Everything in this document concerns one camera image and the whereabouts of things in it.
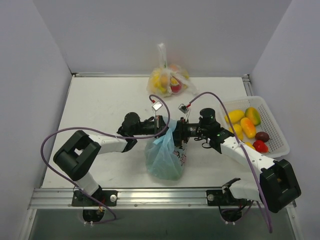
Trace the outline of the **light blue plastic bag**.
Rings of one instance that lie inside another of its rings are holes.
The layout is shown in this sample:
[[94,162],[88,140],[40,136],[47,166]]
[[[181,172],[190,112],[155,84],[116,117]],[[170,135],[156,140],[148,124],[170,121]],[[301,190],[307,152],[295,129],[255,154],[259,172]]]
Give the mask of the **light blue plastic bag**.
[[161,180],[177,181],[184,172],[187,161],[187,144],[175,146],[173,132],[177,121],[169,121],[167,132],[159,137],[149,139],[144,148],[145,166],[150,175]]

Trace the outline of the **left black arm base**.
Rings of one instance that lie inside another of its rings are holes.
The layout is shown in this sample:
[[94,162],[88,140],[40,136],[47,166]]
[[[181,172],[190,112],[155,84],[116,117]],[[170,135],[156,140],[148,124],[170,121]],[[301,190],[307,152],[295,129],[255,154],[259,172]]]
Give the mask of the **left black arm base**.
[[82,208],[82,218],[90,225],[105,224],[117,220],[115,212],[111,207],[117,206],[118,191],[111,189],[98,189],[89,196],[79,189],[73,190],[71,201],[72,207]]

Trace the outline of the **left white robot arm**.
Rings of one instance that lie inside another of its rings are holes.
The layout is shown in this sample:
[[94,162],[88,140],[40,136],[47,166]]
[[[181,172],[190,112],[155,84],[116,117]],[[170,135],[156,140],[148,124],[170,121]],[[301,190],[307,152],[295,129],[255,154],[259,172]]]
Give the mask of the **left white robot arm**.
[[138,142],[137,136],[166,133],[170,118],[161,115],[141,121],[135,112],[125,115],[117,131],[119,136],[87,134],[77,130],[56,152],[53,161],[83,191],[83,200],[90,206],[101,201],[101,187],[89,170],[98,155],[106,153],[125,153]]

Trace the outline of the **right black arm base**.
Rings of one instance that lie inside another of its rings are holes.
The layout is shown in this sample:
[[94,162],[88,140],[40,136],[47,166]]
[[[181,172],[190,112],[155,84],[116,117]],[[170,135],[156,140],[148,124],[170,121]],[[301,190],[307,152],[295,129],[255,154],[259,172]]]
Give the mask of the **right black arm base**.
[[219,214],[226,225],[235,225],[244,217],[253,205],[252,200],[233,197],[230,187],[239,182],[240,178],[234,178],[225,183],[219,189],[206,190],[206,201],[210,207],[218,207]]

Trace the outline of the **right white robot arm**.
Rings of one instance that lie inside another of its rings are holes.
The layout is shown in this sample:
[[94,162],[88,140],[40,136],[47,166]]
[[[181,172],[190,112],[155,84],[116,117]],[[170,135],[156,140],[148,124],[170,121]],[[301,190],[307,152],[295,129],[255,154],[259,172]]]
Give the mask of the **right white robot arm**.
[[236,177],[222,186],[221,197],[226,204],[232,205],[242,199],[261,201],[269,211],[277,213],[302,194],[294,169],[287,160],[275,160],[239,141],[234,133],[217,122],[214,109],[202,109],[197,123],[190,123],[183,117],[177,121],[174,143],[180,146],[190,138],[205,140],[208,148],[251,170],[254,182]]

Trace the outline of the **clear tied bag of fruits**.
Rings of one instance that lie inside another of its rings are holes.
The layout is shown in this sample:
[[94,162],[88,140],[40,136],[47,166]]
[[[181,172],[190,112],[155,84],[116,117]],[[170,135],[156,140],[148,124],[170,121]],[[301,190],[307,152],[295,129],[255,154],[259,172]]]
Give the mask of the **clear tied bag of fruits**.
[[158,44],[157,50],[158,67],[154,68],[149,76],[146,88],[148,92],[160,97],[170,97],[187,90],[197,95],[198,89],[191,82],[188,71],[177,64],[168,64],[165,44]]

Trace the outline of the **yellow fake pear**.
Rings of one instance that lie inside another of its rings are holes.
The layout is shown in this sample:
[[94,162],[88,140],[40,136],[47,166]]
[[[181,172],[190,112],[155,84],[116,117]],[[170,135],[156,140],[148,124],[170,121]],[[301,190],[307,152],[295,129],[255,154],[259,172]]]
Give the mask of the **yellow fake pear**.
[[232,132],[232,133],[236,133],[238,139],[240,141],[243,141],[243,139],[244,139],[243,129],[239,124],[237,124],[237,123],[236,124],[232,124],[232,127],[231,126],[229,127],[229,131]]

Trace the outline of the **orange fake fruit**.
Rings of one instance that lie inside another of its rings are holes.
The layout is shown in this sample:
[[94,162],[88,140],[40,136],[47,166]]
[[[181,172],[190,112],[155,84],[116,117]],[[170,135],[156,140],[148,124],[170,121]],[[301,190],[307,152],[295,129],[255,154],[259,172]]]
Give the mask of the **orange fake fruit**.
[[240,120],[240,126],[247,138],[253,139],[255,137],[256,127],[254,126],[254,124],[249,118],[247,117],[242,118]]

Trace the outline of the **small yellow fake fruit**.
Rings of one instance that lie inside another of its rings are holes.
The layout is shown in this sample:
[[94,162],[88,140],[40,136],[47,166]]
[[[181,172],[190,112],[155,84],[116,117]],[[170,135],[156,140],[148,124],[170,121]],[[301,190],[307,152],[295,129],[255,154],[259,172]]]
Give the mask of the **small yellow fake fruit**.
[[245,144],[246,144],[248,147],[250,147],[250,148],[252,148],[253,150],[255,150],[255,147],[254,147],[250,142],[245,142]]

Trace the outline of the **orange yellow fake mango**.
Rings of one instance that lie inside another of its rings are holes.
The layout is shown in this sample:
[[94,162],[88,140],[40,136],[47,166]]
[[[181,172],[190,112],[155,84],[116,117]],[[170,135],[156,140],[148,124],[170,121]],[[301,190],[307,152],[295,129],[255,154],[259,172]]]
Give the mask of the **orange yellow fake mango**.
[[245,117],[250,119],[254,126],[261,124],[260,113],[254,107],[249,107],[245,110]]

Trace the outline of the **dark red fake plum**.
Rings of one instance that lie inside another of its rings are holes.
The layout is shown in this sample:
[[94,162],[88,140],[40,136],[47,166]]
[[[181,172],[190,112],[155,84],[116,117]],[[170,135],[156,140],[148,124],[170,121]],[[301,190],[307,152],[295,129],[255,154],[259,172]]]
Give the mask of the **dark red fake plum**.
[[255,139],[263,141],[264,143],[266,143],[266,142],[268,142],[270,140],[270,136],[269,136],[268,133],[266,133],[264,131],[259,131],[259,132],[256,133]]

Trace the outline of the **red fake bell pepper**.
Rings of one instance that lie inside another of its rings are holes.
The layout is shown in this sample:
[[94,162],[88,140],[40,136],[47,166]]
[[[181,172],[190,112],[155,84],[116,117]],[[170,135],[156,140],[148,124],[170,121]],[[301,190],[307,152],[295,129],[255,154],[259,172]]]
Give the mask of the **red fake bell pepper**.
[[269,148],[262,140],[256,140],[253,144],[254,149],[259,153],[268,153]]

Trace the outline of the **white plastic basket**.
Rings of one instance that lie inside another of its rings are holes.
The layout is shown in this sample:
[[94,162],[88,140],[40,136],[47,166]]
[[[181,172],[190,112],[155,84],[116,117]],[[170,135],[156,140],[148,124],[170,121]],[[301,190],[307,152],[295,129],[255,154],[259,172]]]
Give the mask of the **white plastic basket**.
[[290,147],[283,132],[262,97],[245,96],[231,98],[224,101],[223,104],[225,108],[220,108],[223,115],[225,115],[226,112],[230,113],[234,110],[245,111],[249,107],[253,107],[258,111],[261,123],[255,127],[256,131],[265,132],[270,137],[269,141],[265,143],[268,147],[268,152],[265,153],[266,156],[275,159],[283,157],[290,152]]

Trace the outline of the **aluminium front rail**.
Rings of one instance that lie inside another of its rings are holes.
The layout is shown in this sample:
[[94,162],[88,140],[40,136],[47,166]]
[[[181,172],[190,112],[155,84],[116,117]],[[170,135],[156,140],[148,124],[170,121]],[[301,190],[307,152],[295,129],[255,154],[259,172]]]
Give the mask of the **aluminium front rail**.
[[[206,190],[219,188],[123,188],[118,191],[117,205],[120,209],[186,209],[207,208]],[[33,191],[30,209],[69,209],[72,207],[73,189],[40,188]]]

